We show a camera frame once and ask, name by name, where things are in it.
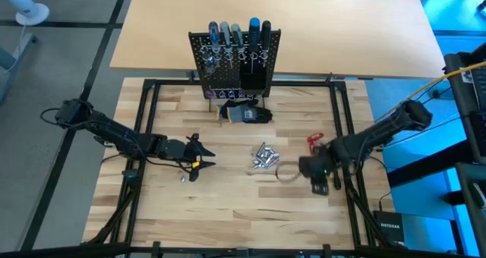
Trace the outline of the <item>large light wooden table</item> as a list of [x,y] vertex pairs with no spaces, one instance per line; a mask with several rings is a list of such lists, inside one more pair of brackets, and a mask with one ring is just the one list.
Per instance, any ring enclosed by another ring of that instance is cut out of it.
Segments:
[[420,0],[131,0],[113,68],[188,71],[189,33],[268,20],[281,74],[438,78],[444,60]]

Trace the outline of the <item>black blue dotted screwdriver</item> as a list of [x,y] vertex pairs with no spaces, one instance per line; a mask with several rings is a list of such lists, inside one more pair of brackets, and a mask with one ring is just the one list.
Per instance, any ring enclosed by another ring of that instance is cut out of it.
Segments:
[[255,60],[258,58],[259,40],[260,40],[260,19],[257,17],[253,17],[250,19],[249,29],[248,29],[248,50],[250,52],[250,58],[251,58],[251,74],[254,73],[254,63]]

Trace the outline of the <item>grey black handled screwdriver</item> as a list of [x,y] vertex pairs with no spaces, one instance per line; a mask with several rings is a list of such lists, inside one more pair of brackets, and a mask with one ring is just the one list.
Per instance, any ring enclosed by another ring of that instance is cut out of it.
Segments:
[[231,34],[229,29],[229,24],[226,21],[223,21],[220,25],[220,31],[223,34],[224,39],[224,50],[225,50],[225,57],[229,61],[230,67],[232,67],[232,46],[231,46]]
[[245,46],[243,43],[243,35],[241,28],[238,24],[233,24],[231,26],[232,35],[237,45],[238,59],[240,61],[246,62]]

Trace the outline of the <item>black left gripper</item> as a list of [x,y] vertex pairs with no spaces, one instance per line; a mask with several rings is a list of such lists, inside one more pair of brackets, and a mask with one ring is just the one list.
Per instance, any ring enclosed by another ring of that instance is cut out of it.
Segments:
[[[195,182],[199,178],[200,170],[214,166],[215,162],[201,162],[200,156],[214,157],[216,154],[204,148],[202,144],[197,144],[199,134],[192,134],[187,137],[188,142],[180,140],[168,140],[166,154],[183,171],[189,174],[189,181]],[[193,162],[200,162],[199,168],[192,168]]]

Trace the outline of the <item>red handled pliers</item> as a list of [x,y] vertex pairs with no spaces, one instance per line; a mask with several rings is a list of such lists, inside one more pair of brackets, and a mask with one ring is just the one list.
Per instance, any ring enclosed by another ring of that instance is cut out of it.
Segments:
[[307,137],[308,147],[311,155],[314,155],[317,148],[322,144],[322,139],[324,137],[323,133],[315,133]]

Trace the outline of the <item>black equipment rack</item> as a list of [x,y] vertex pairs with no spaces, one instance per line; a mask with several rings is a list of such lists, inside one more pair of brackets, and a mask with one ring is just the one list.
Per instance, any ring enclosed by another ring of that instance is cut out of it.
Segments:
[[[486,61],[486,42],[472,52],[444,56],[447,73]],[[486,165],[486,65],[448,78],[475,161]]]

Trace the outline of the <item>black pegboard bin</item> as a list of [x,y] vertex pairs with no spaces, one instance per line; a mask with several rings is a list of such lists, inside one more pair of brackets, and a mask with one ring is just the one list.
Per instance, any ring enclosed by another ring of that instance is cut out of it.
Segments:
[[263,92],[266,88],[267,78],[265,74],[240,74],[240,87],[248,92]]

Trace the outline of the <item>black Netgear router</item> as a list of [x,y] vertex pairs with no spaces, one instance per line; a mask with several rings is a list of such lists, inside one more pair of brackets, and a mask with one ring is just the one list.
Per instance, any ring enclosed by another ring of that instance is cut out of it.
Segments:
[[405,243],[402,215],[397,212],[374,211],[374,217],[380,230],[395,244]]

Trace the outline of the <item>white tower fan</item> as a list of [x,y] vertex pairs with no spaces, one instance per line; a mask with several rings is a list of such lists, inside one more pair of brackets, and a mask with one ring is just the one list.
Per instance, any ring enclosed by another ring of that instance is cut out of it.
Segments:
[[33,0],[7,0],[16,10],[15,20],[22,26],[35,26],[44,22],[49,8]]

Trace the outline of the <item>black metal pegboard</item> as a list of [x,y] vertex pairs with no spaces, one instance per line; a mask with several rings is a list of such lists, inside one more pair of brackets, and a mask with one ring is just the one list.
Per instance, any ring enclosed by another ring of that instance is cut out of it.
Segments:
[[[254,74],[259,73],[266,75],[267,82],[265,90],[263,92],[248,92],[242,90],[243,93],[258,95],[258,98],[266,98],[270,95],[281,34],[282,32],[280,30],[271,31],[270,57],[267,59],[266,66],[264,67],[263,62],[259,62],[258,60],[255,60],[254,63]],[[242,35],[243,43],[248,45],[248,32],[244,31]],[[199,54],[196,53],[200,43],[204,42],[211,45],[209,33],[189,33],[188,39],[203,95],[206,90],[241,90],[240,74],[251,73],[250,62],[244,64],[242,61],[236,60],[232,63],[232,67],[230,67],[230,64],[223,59],[219,62],[218,67],[216,67],[213,62],[201,61]],[[219,44],[220,46],[225,45],[222,32],[219,34]],[[236,46],[232,34],[231,46]]]

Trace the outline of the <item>grey black work glove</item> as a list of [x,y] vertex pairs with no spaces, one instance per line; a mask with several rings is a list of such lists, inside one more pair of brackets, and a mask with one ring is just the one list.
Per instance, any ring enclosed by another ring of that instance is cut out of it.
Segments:
[[241,100],[241,101],[235,101],[235,100],[228,100],[222,105],[217,106],[217,116],[218,119],[221,120],[229,120],[230,115],[235,112],[235,109],[238,106],[241,105],[246,105],[249,102],[249,100]]

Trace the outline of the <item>blue handled screwdriver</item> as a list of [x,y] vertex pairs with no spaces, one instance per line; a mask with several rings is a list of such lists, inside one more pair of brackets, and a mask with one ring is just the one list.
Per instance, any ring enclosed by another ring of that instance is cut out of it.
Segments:
[[219,44],[219,27],[217,22],[211,21],[208,25],[208,33],[211,42],[211,60],[215,64],[216,67],[219,65],[219,60],[221,59],[220,55],[220,44]]

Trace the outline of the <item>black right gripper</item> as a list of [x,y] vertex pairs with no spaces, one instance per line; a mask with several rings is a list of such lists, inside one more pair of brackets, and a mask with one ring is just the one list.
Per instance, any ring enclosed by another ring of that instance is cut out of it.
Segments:
[[[301,174],[308,178],[311,182],[311,192],[313,194],[327,196],[329,194],[329,186],[327,178],[335,167],[332,157],[327,153],[318,153],[312,156],[301,156],[298,162],[296,161],[280,161],[275,168],[275,177],[278,182],[288,184],[296,181]],[[292,175],[289,178],[284,178],[277,172],[291,170],[300,172]]]

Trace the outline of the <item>yellow grey tool at rack base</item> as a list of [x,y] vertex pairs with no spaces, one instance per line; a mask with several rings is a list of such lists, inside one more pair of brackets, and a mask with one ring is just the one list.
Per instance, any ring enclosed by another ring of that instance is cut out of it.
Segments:
[[227,117],[231,123],[267,124],[273,120],[273,114],[269,109],[252,105],[229,107]]

